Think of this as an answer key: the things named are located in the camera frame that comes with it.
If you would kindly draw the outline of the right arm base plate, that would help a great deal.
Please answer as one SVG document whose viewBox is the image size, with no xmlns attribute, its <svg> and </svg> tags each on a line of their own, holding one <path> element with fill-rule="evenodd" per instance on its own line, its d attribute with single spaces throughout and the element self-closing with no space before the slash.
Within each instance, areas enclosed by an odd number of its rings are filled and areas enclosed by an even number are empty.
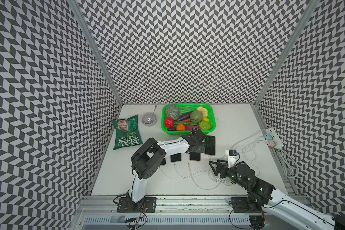
<svg viewBox="0 0 345 230">
<path fill-rule="evenodd" d="M 262 206 L 249 197 L 231 197 L 229 204 L 234 213 L 261 213 Z"/>
</svg>

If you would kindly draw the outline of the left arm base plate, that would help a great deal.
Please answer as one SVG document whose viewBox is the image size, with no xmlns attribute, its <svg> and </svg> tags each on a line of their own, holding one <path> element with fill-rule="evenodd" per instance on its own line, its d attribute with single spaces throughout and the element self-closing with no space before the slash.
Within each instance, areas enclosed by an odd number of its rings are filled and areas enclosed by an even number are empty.
<svg viewBox="0 0 345 230">
<path fill-rule="evenodd" d="M 118 213 L 154 213 L 157 197 L 145 197 L 139 202 L 133 202 L 129 197 L 121 197 L 117 205 Z"/>
</svg>

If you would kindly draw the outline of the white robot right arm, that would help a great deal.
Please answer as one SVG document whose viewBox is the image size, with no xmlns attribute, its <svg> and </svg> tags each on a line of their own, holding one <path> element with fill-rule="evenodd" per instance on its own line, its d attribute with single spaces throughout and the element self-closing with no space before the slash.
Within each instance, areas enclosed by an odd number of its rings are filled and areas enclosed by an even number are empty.
<svg viewBox="0 0 345 230">
<path fill-rule="evenodd" d="M 299 230 L 345 230 L 345 218 L 316 211 L 307 205 L 286 195 L 274 185 L 260 179 L 255 171 L 245 162 L 235 163 L 232 167 L 228 161 L 210 161 L 209 166 L 215 176 L 229 179 L 247 192 L 246 207 L 235 202 L 231 205 L 233 211 L 264 212 L 285 221 Z"/>
</svg>

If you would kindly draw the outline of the phone light case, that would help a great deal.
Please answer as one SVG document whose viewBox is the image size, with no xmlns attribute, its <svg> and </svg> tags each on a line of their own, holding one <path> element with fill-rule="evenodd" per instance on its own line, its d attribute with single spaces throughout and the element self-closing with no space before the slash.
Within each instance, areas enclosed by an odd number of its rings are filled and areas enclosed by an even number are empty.
<svg viewBox="0 0 345 230">
<path fill-rule="evenodd" d="M 171 162 L 180 162 L 182 160 L 181 153 L 177 153 L 177 154 L 171 155 L 170 156 L 170 160 L 171 160 Z"/>
<path fill-rule="evenodd" d="M 163 159 L 163 161 L 160 163 L 160 166 L 166 165 L 166 159 Z"/>
</svg>

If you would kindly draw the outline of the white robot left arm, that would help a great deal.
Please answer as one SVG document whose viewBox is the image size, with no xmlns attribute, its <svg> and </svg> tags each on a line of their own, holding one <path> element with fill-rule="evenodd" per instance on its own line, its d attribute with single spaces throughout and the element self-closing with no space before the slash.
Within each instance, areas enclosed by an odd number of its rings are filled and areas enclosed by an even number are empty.
<svg viewBox="0 0 345 230">
<path fill-rule="evenodd" d="M 145 189 L 148 179 L 152 177 L 166 157 L 176 154 L 198 153 L 205 144 L 207 135 L 200 129 L 193 129 L 191 134 L 182 135 L 175 140 L 156 141 L 147 139 L 143 145 L 132 155 L 131 168 L 134 176 L 131 189 L 127 197 L 134 204 L 141 203 L 145 198 Z"/>
</svg>

